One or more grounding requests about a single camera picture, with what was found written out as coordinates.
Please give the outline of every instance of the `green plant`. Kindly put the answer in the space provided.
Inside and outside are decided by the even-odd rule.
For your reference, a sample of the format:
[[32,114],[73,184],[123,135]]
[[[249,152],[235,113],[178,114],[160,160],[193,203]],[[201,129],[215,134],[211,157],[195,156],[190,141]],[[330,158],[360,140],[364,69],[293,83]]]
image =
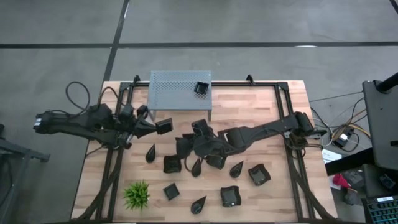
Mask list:
[[126,199],[127,209],[138,209],[141,210],[148,207],[148,186],[149,184],[142,182],[136,182],[131,184],[129,188],[124,189],[124,198]]

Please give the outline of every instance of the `desk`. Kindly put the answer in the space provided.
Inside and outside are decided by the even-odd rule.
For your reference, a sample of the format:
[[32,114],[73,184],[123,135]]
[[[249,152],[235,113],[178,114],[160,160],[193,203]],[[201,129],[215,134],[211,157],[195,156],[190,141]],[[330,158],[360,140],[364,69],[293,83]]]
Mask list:
[[[116,91],[119,82],[105,82],[103,87],[111,86]],[[312,118],[310,104],[303,81],[289,81],[290,96],[295,111],[306,112]],[[148,88],[135,87],[133,107],[146,103]],[[279,119],[275,90],[268,87],[213,87],[213,114],[210,126],[215,133],[234,126],[256,126]],[[116,106],[111,92],[104,94],[103,102],[110,108]],[[197,178],[184,168],[179,174],[164,174],[163,157],[175,154],[174,137],[191,133],[191,122],[206,118],[206,111],[159,111],[157,121],[171,117],[174,130],[171,133],[151,134],[140,139],[134,137],[130,150],[124,151],[118,196],[114,211],[114,222],[274,222],[296,221],[293,194],[286,162],[283,140],[280,136],[255,142],[244,153],[229,156],[223,170],[202,164],[201,175]],[[150,147],[156,146],[156,159],[148,164],[145,155]],[[91,142],[88,152],[98,148]],[[81,215],[100,190],[106,150],[93,153],[85,160],[80,184],[72,212],[72,218]],[[188,166],[191,167],[196,156],[191,153]],[[335,204],[326,176],[322,155],[317,148],[307,148],[305,165],[310,188],[320,203],[330,214],[337,217]],[[242,174],[237,179],[229,176],[235,164],[244,161]],[[263,163],[272,180],[255,187],[247,170]],[[142,212],[126,210],[124,189],[131,183],[143,180],[149,183],[149,208]],[[180,195],[167,201],[163,188],[175,183]],[[238,185],[242,205],[224,208],[221,206],[220,188]],[[191,204],[207,195],[205,207],[199,215],[190,213]],[[303,209],[305,199],[300,194]]]

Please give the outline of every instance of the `wire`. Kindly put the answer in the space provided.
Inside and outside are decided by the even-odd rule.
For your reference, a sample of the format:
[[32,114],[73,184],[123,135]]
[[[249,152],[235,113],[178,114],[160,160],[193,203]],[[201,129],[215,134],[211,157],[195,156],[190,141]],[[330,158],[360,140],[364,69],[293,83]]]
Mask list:
[[[79,84],[79,85],[81,85],[81,86],[86,90],[88,100],[87,100],[87,104],[86,104],[85,107],[79,106],[77,103],[75,103],[75,102],[70,98],[70,96],[69,96],[69,87],[70,87],[72,84]],[[86,87],[84,84],[82,84],[81,82],[78,82],[78,81],[70,82],[70,83],[67,85],[67,87],[65,88],[65,94],[67,95],[68,100],[69,100],[73,105],[75,105],[77,108],[81,109],[81,112],[78,113],[78,114],[82,114],[83,112],[87,111],[87,109],[88,109],[88,107],[89,107],[89,105],[90,105],[90,98],[91,98],[91,97],[90,97],[90,92],[88,91],[87,87]]]
[[114,88],[112,88],[112,87],[110,87],[110,86],[107,86],[107,87],[105,87],[105,88],[102,90],[101,94],[99,95],[99,97],[98,97],[98,104],[101,103],[102,97],[104,96],[104,93],[105,93],[106,90],[111,90],[111,91],[113,92],[113,94],[115,95],[116,99],[118,99],[118,103],[119,103],[119,101],[120,101],[119,95],[116,93],[116,91],[114,90]]
[[104,146],[101,146],[101,147],[99,147],[99,148],[97,148],[97,149],[92,150],[91,152],[89,152],[89,153],[86,154],[85,158],[87,158],[88,155],[90,155],[91,153],[94,153],[94,152],[96,152],[96,151],[98,151],[98,150],[100,150],[100,149],[102,149],[102,148],[104,148]]
[[355,135],[355,136],[357,137],[357,139],[358,139],[356,142],[354,142],[354,141],[352,141],[352,140],[350,140],[350,139],[348,139],[348,138],[347,138],[347,140],[350,141],[350,142],[355,143],[354,148],[348,150],[348,149],[344,149],[344,148],[342,148],[342,147],[339,147],[339,149],[341,149],[341,150],[343,150],[343,151],[345,151],[345,152],[353,152],[358,146],[363,147],[363,146],[359,143],[359,136],[358,136],[358,134],[353,133],[353,135]]
[[321,98],[321,99],[317,99],[317,100],[310,100],[310,103],[311,103],[311,102],[316,102],[316,101],[321,101],[321,100],[334,99],[334,98],[342,97],[342,96],[350,96],[350,95],[358,94],[358,93],[362,93],[362,92],[363,92],[363,91],[358,91],[358,92],[355,92],[355,93],[347,93],[347,94],[343,94],[343,95],[332,96],[332,97],[326,97],[326,98]]
[[[77,103],[75,103],[75,102],[70,98],[70,96],[69,96],[69,87],[70,87],[72,84],[79,84],[80,86],[82,86],[82,87],[85,89],[85,91],[86,91],[86,93],[87,93],[87,98],[88,98],[87,104],[86,104],[85,107],[82,107],[82,106],[78,105]],[[51,112],[60,112],[60,113],[64,113],[64,114],[66,114],[66,115],[68,115],[68,116],[71,116],[71,117],[68,118],[68,119],[71,119],[71,118],[74,118],[74,117],[76,117],[76,116],[79,116],[79,115],[81,115],[82,113],[84,113],[84,112],[87,111],[88,107],[90,106],[90,98],[91,98],[91,96],[90,96],[90,91],[88,91],[87,87],[86,87],[84,84],[82,84],[81,82],[78,82],[78,81],[70,82],[70,83],[67,85],[67,87],[65,88],[65,94],[66,94],[66,96],[67,96],[69,102],[71,102],[71,103],[72,103],[74,106],[76,106],[77,108],[81,109],[81,111],[80,111],[79,113],[77,113],[77,114],[74,114],[73,116],[71,116],[70,113],[68,113],[68,112],[66,112],[66,111],[63,111],[63,110],[51,110]]]
[[353,142],[353,143],[355,143],[356,144],[356,147],[357,146],[361,146],[363,149],[366,149],[363,145],[361,145],[360,143],[359,143],[359,136],[357,135],[357,137],[358,137],[358,142],[354,142],[354,141],[352,141],[352,140],[350,140],[350,139],[347,139],[348,141],[350,141],[350,142]]
[[185,169],[188,171],[188,172],[191,172],[191,170],[188,168],[188,166],[187,166],[187,157],[184,159],[184,166],[185,166]]
[[349,121],[348,121],[347,123],[352,122],[354,117],[356,117],[357,115],[359,115],[359,114],[361,114],[363,111],[365,111],[365,110],[362,110],[361,112],[357,113],[357,114],[354,116],[354,112],[355,112],[355,107],[356,107],[356,105],[358,105],[358,103],[359,103],[360,101],[362,101],[363,99],[364,99],[364,97],[362,97],[361,99],[359,99],[359,100],[354,104],[354,108],[353,108],[353,112],[352,112],[352,114],[351,114],[351,118],[349,119]]
[[6,160],[6,164],[8,166],[8,174],[9,174],[9,178],[10,178],[10,187],[8,188],[7,193],[5,194],[4,198],[0,202],[0,208],[2,207],[2,205],[4,204],[6,199],[8,198],[8,195],[10,194],[11,189],[14,186],[14,183],[12,181],[11,163],[10,163],[9,159]]
[[348,125],[348,126],[354,128],[354,129],[357,129],[358,131],[361,131],[361,132],[364,133],[368,138],[371,137],[371,135],[370,135],[367,131],[365,131],[361,126],[359,126],[359,125],[357,125],[357,124],[350,124],[350,125]]
[[322,145],[323,147],[327,147],[327,146],[329,146],[329,145],[331,144],[331,142],[333,141],[332,138],[331,138],[331,134],[333,133],[333,131],[331,130],[330,126],[329,126],[328,124],[326,124],[326,122],[324,122],[324,121],[321,119],[321,117],[319,116],[318,112],[317,112],[314,108],[311,107],[311,110],[312,110],[312,111],[318,116],[318,118],[319,118],[319,119],[316,119],[316,118],[314,118],[314,119],[315,119],[315,120],[319,120],[320,122],[323,123],[323,125],[326,126],[326,128],[329,129],[330,142],[329,142],[328,144],[324,145],[324,144],[323,144],[323,140],[325,139],[325,136],[322,136],[322,139],[321,139],[321,145]]

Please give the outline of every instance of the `red object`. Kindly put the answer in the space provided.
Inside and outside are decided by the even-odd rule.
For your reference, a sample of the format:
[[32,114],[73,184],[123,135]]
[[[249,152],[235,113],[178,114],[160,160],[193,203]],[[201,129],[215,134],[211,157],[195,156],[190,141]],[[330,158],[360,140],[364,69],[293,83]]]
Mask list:
[[337,186],[343,186],[345,188],[350,188],[350,184],[347,182],[346,179],[341,174],[336,174],[333,177],[333,183],[336,184]]

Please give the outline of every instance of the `black cone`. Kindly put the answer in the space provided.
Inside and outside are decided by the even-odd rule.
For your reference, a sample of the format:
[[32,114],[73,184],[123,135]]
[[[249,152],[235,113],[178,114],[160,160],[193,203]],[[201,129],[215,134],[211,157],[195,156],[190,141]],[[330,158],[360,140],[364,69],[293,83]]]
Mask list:
[[203,198],[197,200],[191,205],[191,212],[193,214],[199,214],[201,210],[203,209],[203,206],[205,206],[205,201],[206,201],[206,196]]
[[193,177],[198,177],[201,173],[201,159],[197,159],[192,167],[191,174]]
[[154,162],[156,158],[156,150],[155,150],[155,144],[149,149],[147,152],[147,155],[145,156],[145,160],[147,163]]
[[237,178],[237,177],[239,177],[239,176],[241,175],[242,167],[243,167],[243,161],[240,162],[240,163],[238,163],[238,164],[236,164],[235,166],[233,166],[233,167],[231,168],[231,170],[229,171],[229,175],[230,175],[232,178]]

